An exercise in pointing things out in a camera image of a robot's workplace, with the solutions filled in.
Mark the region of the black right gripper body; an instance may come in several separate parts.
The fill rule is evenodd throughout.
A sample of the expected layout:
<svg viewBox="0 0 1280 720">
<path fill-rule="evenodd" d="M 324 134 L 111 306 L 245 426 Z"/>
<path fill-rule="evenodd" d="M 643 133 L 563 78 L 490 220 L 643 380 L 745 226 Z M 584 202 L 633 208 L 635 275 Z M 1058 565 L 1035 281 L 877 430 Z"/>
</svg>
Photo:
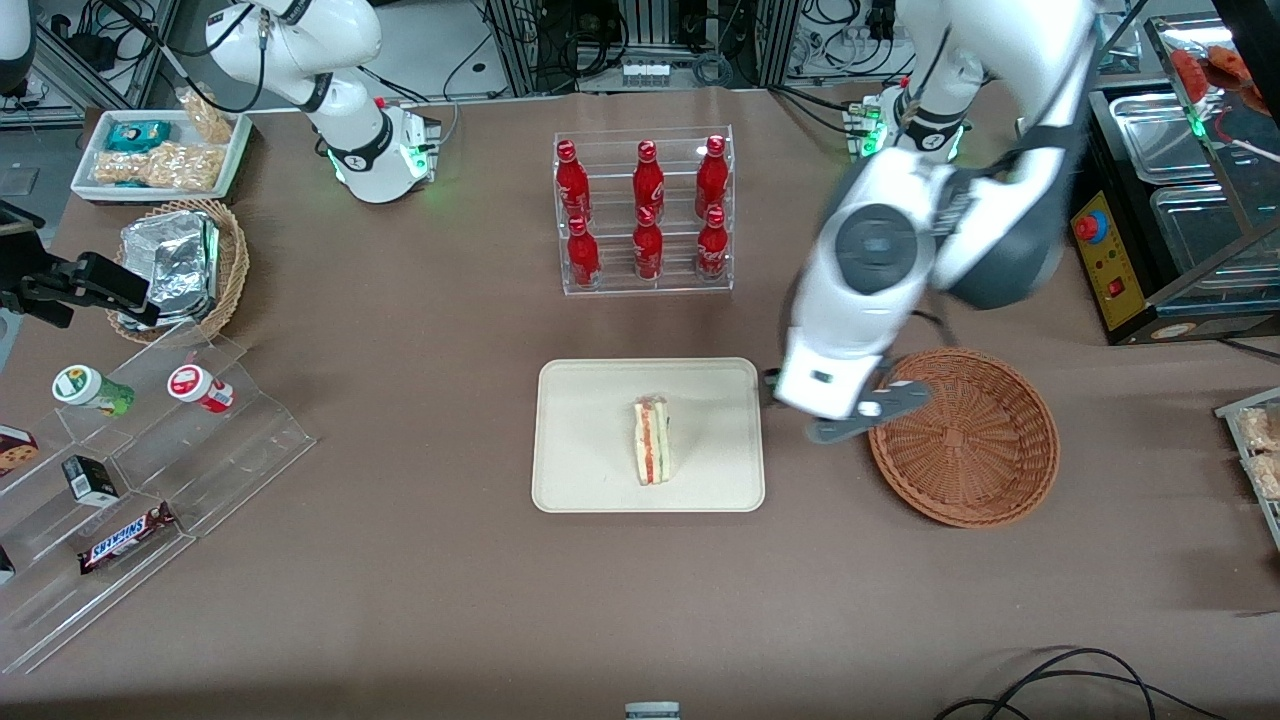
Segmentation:
<svg viewBox="0 0 1280 720">
<path fill-rule="evenodd" d="M 49 252 L 38 236 L 44 218 L 1 202 L 1 292 L 17 295 L 24 279 L 49 273 Z"/>
</svg>

